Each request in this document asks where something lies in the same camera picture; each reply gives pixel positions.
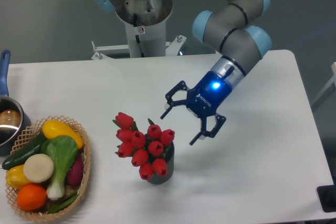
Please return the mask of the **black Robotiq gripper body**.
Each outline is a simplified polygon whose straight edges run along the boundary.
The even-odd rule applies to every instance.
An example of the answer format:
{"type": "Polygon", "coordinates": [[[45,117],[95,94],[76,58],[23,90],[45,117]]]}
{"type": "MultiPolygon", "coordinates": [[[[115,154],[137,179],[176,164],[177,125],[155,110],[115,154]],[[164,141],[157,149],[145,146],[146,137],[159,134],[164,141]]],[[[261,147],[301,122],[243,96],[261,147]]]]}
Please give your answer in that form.
{"type": "Polygon", "coordinates": [[[188,90],[186,107],[198,118],[212,116],[231,92],[232,88],[225,80],[209,71],[194,88],[188,90]]]}

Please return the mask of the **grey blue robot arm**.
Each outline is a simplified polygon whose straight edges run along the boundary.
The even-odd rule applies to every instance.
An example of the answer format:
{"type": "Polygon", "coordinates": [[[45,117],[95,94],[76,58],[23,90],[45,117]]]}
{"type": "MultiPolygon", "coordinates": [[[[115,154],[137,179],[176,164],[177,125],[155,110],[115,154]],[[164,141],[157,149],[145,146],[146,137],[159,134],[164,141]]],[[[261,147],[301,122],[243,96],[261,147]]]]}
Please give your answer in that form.
{"type": "MultiPolygon", "coordinates": [[[[166,20],[172,0],[94,0],[124,23],[132,58],[166,56],[166,20]]],[[[217,109],[270,50],[270,36],[251,22],[270,0],[227,0],[221,11],[202,11],[192,25],[193,36],[219,52],[221,58],[199,83],[188,88],[181,81],[167,94],[167,111],[183,105],[201,121],[195,139],[213,138],[226,121],[217,109]]]]}

